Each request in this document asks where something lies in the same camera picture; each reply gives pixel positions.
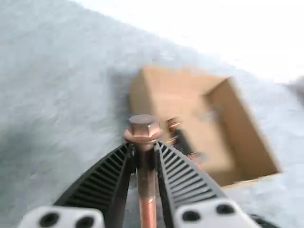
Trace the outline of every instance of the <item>cardboard box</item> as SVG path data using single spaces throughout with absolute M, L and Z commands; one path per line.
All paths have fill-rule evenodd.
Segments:
M 178 117 L 203 169 L 221 186 L 278 173 L 231 78 L 145 66 L 130 85 L 133 114 L 153 114 L 170 138 L 165 121 Z

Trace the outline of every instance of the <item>ribbed gripper pad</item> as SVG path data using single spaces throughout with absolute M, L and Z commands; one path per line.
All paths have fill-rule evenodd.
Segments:
M 200 171 L 189 158 L 161 142 L 156 145 L 156 166 L 167 227 L 173 227 L 172 216 L 182 205 L 225 197 L 217 183 Z
M 129 145 L 123 144 L 103 157 L 76 180 L 54 205 L 98 209 L 103 213 L 106 225 L 114 222 L 109 218 L 112 214 L 119 220 L 131 175 L 128 149 Z

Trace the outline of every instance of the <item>screw hole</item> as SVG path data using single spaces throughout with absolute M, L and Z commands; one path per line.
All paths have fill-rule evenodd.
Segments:
M 46 215 L 44 215 L 39 224 L 41 227 L 51 227 L 53 225 L 55 225 L 59 220 L 59 215 L 55 212 L 51 212 L 51 213 L 48 213 Z
M 220 215 L 227 215 L 234 213 L 234 209 L 229 204 L 221 204 L 217 206 L 217 213 Z
M 93 224 L 94 218 L 86 216 L 77 221 L 76 228 L 90 228 L 93 226 Z
M 199 213 L 197 213 L 195 211 L 188 210 L 183 213 L 182 219 L 187 222 L 195 222 L 195 221 L 200 220 L 200 215 L 199 215 Z

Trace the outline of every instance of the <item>gray carpet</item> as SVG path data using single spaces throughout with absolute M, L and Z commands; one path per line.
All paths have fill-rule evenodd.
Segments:
M 128 83 L 147 63 L 234 76 L 283 173 L 227 194 L 281 227 L 304 227 L 304 109 L 286 87 L 65 0 L 2 1 L 0 31 L 1 227 L 54 202 L 121 143 Z M 134 187 L 124 227 L 139 226 Z

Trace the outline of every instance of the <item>copper bolt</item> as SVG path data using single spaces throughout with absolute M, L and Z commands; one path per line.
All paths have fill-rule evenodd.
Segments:
M 171 135 L 171 138 L 167 141 L 167 143 L 176 143 L 178 136 L 175 135 L 175 131 L 178 130 L 180 127 L 179 125 L 181 124 L 181 121 L 177 118 L 177 117 L 173 117 L 169 120 L 166 121 L 167 122 L 167 126 L 169 129 L 169 133 Z M 200 163 L 198 162 L 197 159 L 197 154 L 196 153 L 190 153 L 186 155 L 190 160 L 192 160 L 199 169 L 202 169 Z
M 154 144 L 162 130 L 152 115 L 134 115 L 129 124 L 124 137 L 135 145 L 141 227 L 156 228 Z

